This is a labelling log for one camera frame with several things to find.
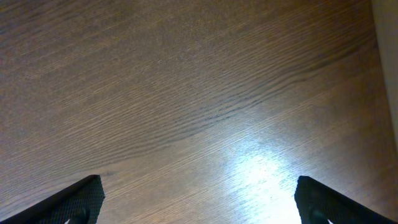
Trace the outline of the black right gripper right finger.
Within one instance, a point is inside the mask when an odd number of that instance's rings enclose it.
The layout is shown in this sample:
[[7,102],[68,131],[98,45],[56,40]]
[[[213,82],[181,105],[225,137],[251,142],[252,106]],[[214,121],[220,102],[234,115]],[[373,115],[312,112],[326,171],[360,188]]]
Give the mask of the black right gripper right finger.
[[302,224],[397,224],[309,176],[298,178],[294,199]]

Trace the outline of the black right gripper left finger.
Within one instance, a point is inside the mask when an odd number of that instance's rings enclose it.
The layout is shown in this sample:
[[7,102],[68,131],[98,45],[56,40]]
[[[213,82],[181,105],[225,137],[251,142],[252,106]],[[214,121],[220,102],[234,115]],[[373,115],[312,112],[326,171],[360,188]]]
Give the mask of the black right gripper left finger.
[[1,224],[96,224],[104,200],[101,177],[89,175]]

